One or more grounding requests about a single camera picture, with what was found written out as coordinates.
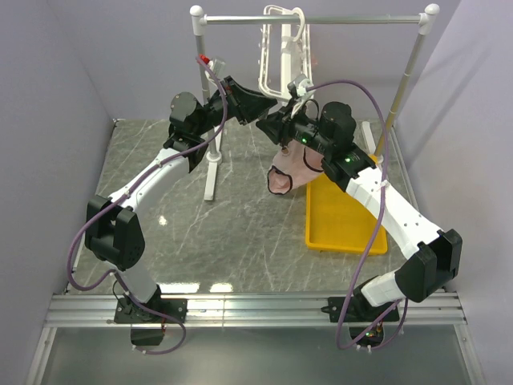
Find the white plastic clip hanger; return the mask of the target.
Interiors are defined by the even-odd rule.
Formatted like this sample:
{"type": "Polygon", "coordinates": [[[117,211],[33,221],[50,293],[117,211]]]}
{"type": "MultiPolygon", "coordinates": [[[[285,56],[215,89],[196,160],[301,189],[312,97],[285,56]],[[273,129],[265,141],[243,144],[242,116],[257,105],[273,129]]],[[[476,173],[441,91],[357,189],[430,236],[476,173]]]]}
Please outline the white plastic clip hanger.
{"type": "Polygon", "coordinates": [[[260,71],[258,77],[258,87],[264,95],[278,99],[281,102],[287,102],[290,98],[288,84],[296,77],[301,75],[299,58],[297,55],[296,41],[301,30],[306,23],[305,15],[301,8],[295,7],[287,9],[276,5],[267,5],[263,11],[264,16],[297,16],[298,22],[292,24],[281,24],[280,28],[280,86],[277,89],[270,87],[269,63],[271,58],[271,37],[273,32],[272,24],[264,24],[261,32],[261,57],[259,60],[260,71]]]}

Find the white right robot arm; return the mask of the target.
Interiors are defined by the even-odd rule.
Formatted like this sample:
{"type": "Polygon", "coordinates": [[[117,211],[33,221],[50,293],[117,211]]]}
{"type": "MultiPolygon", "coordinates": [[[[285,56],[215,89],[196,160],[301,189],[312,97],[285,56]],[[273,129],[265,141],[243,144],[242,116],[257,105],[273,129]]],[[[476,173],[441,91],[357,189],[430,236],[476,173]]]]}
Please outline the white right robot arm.
{"type": "Polygon", "coordinates": [[[355,144],[357,124],[349,105],[329,102],[315,120],[304,109],[294,113],[286,106],[256,125],[275,144],[303,144],[320,154],[328,179],[379,221],[406,259],[354,288],[347,320],[374,320],[398,300],[420,303],[458,275],[461,236],[426,219],[386,180],[384,167],[355,144]]]}

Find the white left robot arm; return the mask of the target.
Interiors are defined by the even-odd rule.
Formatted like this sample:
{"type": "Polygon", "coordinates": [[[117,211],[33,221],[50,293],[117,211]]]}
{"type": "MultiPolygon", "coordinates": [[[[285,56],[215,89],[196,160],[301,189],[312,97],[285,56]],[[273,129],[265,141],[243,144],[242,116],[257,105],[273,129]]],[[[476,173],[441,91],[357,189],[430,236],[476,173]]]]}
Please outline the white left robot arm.
{"type": "Polygon", "coordinates": [[[184,326],[187,303],[164,300],[160,286],[142,262],[145,239],[140,220],[181,178],[204,158],[208,141],[227,120],[249,124],[266,115],[277,100],[242,87],[231,77],[218,82],[217,91],[200,101],[181,92],[171,101],[168,139],[155,159],[123,188],[109,197],[96,196],[87,205],[84,244],[111,268],[123,294],[117,318],[132,324],[131,344],[144,355],[158,355],[167,326],[184,326]]]}

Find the white pink underwear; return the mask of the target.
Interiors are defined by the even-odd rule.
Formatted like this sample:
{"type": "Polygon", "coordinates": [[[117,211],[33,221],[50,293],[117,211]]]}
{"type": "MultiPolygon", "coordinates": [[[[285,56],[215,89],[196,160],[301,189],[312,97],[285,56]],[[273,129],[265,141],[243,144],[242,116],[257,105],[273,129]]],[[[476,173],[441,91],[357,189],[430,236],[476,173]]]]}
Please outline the white pink underwear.
{"type": "Polygon", "coordinates": [[[316,61],[313,58],[309,24],[303,26],[301,34],[296,41],[296,48],[301,73],[306,75],[310,80],[313,80],[313,68],[316,61]]]}

